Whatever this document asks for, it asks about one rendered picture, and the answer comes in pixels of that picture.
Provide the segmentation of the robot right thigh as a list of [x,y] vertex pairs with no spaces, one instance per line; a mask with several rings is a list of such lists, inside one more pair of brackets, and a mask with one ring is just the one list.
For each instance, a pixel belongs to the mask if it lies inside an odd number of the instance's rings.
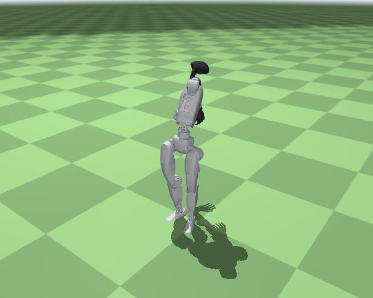
[[162,167],[163,175],[168,183],[173,187],[180,187],[182,184],[182,178],[175,174],[175,158],[173,152],[176,150],[173,149],[173,139],[166,140],[161,145],[160,150],[160,163]]

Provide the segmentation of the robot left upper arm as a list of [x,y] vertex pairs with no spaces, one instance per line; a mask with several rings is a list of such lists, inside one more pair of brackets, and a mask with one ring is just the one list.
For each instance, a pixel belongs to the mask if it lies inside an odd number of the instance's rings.
[[187,82],[187,93],[195,95],[200,85],[200,80],[198,77],[190,78]]

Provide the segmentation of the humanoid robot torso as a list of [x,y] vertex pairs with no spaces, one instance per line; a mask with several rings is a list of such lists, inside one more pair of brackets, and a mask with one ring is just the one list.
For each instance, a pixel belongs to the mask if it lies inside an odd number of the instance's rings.
[[190,136],[190,131],[187,129],[193,128],[198,111],[203,99],[203,88],[199,88],[195,95],[187,93],[185,86],[181,96],[177,114],[177,124],[182,127],[178,128],[178,135],[173,136],[173,149],[179,153],[187,154],[188,146],[193,145],[194,138]]

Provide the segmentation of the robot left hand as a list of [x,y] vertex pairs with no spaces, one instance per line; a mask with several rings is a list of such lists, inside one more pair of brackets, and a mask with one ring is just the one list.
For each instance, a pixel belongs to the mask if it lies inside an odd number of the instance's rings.
[[[198,115],[196,117],[197,124],[195,124],[195,125],[198,125],[198,124],[202,123],[202,121],[205,119],[204,112],[202,111],[202,109],[203,108],[201,107],[198,111]],[[196,122],[196,120],[195,120],[195,122]]]

